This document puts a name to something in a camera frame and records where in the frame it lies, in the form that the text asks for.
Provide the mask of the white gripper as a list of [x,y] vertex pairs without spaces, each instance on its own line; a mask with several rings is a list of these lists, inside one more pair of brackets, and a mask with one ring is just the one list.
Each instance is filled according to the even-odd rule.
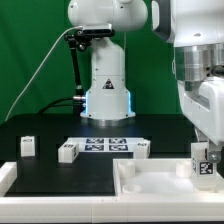
[[177,85],[183,114],[211,140],[208,161],[219,163],[224,145],[224,78],[210,77],[190,92],[185,90],[182,81]]

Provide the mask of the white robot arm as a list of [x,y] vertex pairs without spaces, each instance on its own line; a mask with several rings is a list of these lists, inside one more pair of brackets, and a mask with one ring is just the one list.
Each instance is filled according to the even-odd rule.
[[205,159],[224,148],[224,0],[71,0],[68,18],[92,48],[91,87],[81,116],[132,117],[127,71],[143,83],[165,70],[168,52],[180,108],[207,139]]

